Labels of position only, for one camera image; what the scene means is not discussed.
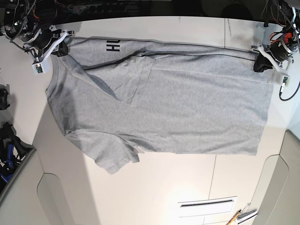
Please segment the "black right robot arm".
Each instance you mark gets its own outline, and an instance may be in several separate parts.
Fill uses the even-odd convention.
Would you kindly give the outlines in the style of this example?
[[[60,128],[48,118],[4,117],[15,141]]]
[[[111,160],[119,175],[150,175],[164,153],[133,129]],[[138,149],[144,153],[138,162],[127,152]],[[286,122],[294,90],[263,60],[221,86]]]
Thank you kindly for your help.
[[[0,32],[10,43],[31,55],[34,62],[41,62],[47,53],[66,56],[65,41],[50,49],[63,36],[63,30],[54,27],[62,7],[57,0],[2,0],[0,8],[4,15],[0,18]]]

